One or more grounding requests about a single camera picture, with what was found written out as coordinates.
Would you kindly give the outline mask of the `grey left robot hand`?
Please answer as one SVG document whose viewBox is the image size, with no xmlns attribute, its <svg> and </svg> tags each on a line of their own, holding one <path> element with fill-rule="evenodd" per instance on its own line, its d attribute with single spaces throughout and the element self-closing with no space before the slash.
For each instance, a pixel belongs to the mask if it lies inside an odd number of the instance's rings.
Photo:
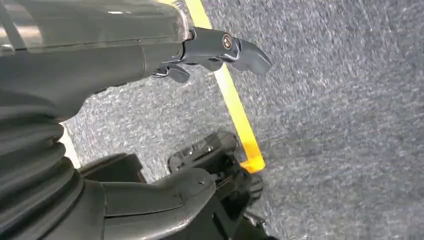
<svg viewBox="0 0 424 240">
<path fill-rule="evenodd" d="M 269 240 L 247 211 L 263 183 L 217 131 L 168 159 L 147 183 L 134 154 L 76 169 L 62 122 L 85 100 L 148 77 L 190 78 L 229 63 L 264 74 L 255 44 L 188 25 L 157 0 L 3 0 L 0 3 L 0 237 L 3 240 Z"/>
</svg>

